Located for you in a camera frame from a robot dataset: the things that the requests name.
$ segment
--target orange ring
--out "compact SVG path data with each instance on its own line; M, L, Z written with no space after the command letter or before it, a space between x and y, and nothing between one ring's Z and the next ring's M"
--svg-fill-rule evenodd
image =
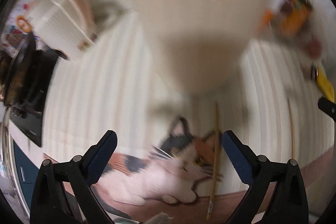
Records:
M20 27L20 29L24 32L31 32L32 31L32 26L26 20L26 18L22 15L19 15L16 17L16 24Z

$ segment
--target calico cat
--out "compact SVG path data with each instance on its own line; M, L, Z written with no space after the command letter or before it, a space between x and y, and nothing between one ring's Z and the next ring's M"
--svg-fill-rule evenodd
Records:
M196 200L195 183L212 177L214 133L194 137L188 122L177 117L160 147L139 159L114 153L99 184L121 203L144 206L146 199L168 204Z

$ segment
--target blurry beige container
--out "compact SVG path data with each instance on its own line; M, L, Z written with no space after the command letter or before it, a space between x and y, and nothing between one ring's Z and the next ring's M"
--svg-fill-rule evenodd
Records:
M227 79L269 0L134 0L159 75L183 93Z

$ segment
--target dark blue cabinet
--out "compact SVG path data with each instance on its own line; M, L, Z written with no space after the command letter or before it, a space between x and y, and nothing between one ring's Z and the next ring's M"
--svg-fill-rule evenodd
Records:
M33 190L39 169L28 159L22 150L14 142L14 157L18 179L21 185L22 193L30 208Z

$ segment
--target chopstick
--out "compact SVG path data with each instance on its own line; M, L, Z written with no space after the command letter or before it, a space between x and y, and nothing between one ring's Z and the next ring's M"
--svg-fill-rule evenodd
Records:
M212 178L212 187L211 187L211 195L208 205L208 214L207 220L210 220L212 209L213 209L213 202L215 199L216 193L216 183L217 183L217 173L219 169L219 156L220 156L220 135L219 135L219 109L218 103L216 102L215 106L215 160L214 160L214 169L213 169L213 178Z

